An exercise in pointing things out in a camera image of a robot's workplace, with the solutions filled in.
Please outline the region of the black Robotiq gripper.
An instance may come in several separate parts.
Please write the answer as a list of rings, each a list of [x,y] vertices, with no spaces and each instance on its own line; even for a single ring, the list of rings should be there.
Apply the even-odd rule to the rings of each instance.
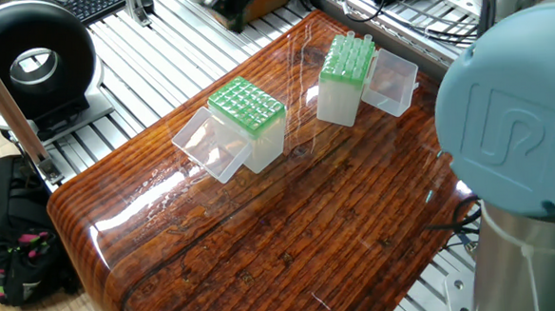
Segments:
[[[207,0],[208,8],[219,23],[234,33],[242,32],[251,21],[263,15],[257,0]]]

